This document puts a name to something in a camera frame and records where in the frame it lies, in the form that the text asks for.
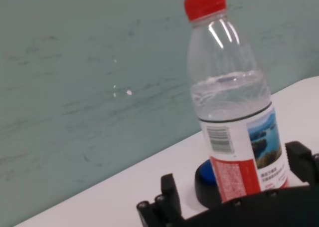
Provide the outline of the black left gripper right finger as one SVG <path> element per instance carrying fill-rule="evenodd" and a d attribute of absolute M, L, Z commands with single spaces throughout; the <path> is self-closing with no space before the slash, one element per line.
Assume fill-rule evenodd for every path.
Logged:
<path fill-rule="evenodd" d="M 319 184 L 319 155 L 299 141 L 285 144 L 292 173 L 303 183 Z"/>

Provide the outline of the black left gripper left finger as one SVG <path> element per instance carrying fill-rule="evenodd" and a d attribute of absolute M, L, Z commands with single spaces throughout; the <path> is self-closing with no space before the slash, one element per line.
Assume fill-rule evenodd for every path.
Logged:
<path fill-rule="evenodd" d="M 161 194 L 153 203 L 142 201 L 137 204 L 142 226 L 144 227 L 182 227 L 184 218 L 181 215 L 180 199 L 173 174 L 160 179 Z"/>

